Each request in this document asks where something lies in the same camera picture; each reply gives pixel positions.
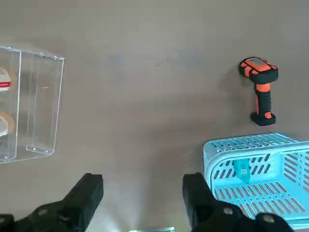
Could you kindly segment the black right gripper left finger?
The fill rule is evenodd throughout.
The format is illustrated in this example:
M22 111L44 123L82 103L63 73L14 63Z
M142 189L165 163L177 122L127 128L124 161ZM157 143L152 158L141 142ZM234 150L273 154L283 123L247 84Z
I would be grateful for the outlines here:
M85 173L60 201L43 204L28 216L15 220L0 215L2 232L85 232L104 194L103 177Z

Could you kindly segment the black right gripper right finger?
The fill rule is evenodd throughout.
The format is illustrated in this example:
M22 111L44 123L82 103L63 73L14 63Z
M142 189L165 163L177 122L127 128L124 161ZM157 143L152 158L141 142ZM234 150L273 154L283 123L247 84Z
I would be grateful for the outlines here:
M215 199L201 173L183 176L183 200L193 232L292 232L281 217L259 213L245 216L240 207Z

